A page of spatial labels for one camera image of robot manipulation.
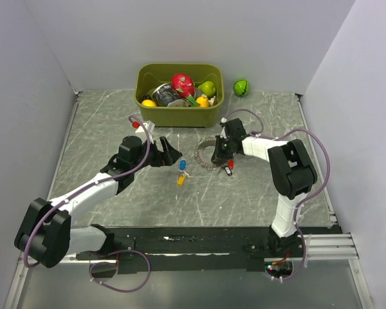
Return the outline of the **red key tag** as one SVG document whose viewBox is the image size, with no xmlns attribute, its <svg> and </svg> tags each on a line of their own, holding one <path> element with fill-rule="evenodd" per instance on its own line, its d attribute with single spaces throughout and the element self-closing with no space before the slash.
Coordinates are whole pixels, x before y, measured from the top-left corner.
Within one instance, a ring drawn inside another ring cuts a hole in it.
<svg viewBox="0 0 386 309">
<path fill-rule="evenodd" d="M 228 161 L 228 167 L 232 170 L 234 168 L 234 161 L 233 160 L 229 160 Z"/>
</svg>

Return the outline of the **blue key tag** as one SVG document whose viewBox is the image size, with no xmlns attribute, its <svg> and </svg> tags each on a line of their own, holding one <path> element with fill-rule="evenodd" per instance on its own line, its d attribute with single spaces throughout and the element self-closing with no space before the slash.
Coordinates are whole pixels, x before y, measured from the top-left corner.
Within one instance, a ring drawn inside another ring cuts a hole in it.
<svg viewBox="0 0 386 309">
<path fill-rule="evenodd" d="M 185 160 L 181 160 L 179 163 L 179 170 L 184 171 L 186 169 L 187 162 Z"/>
</svg>

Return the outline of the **yellow key tag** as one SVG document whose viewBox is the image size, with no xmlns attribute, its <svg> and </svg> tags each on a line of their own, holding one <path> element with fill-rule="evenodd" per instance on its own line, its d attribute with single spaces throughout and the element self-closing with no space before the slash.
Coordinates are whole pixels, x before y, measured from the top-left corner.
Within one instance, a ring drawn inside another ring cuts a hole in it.
<svg viewBox="0 0 386 309">
<path fill-rule="evenodd" d="M 179 176 L 177 180 L 177 186 L 182 186 L 184 184 L 184 181 L 185 181 L 185 176 L 184 175 Z"/>
</svg>

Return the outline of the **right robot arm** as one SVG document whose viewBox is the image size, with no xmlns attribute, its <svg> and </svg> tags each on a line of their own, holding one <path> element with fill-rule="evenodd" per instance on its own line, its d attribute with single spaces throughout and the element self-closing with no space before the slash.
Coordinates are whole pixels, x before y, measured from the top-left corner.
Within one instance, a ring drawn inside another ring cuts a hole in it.
<svg viewBox="0 0 386 309">
<path fill-rule="evenodd" d="M 235 154 L 260 158 L 270 164 L 278 202 L 270 226 L 268 249 L 274 256 L 283 256 L 297 239 L 298 203 L 317 182 L 317 172 L 305 145 L 299 139 L 288 142 L 252 136 L 238 118 L 223 118 L 220 125 L 222 131 L 216 136 L 211 158 L 214 165 L 227 166 Z"/>
</svg>

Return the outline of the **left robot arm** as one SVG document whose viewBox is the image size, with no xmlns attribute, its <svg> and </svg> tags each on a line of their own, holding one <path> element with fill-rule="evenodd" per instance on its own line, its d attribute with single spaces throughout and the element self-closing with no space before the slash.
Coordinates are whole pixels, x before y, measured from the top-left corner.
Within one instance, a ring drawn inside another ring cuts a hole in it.
<svg viewBox="0 0 386 309">
<path fill-rule="evenodd" d="M 52 268 L 64 256 L 81 252 L 93 252 L 101 259 L 110 257 L 116 247 L 113 232 L 98 224 L 77 229 L 72 224 L 92 207 L 124 191 L 134 181 L 136 171 L 146 166 L 172 166 L 182 157 L 164 136 L 160 142 L 162 150 L 151 139 L 127 136 L 92 179 L 50 201 L 33 200 L 14 241 L 24 253 L 24 265 Z"/>
</svg>

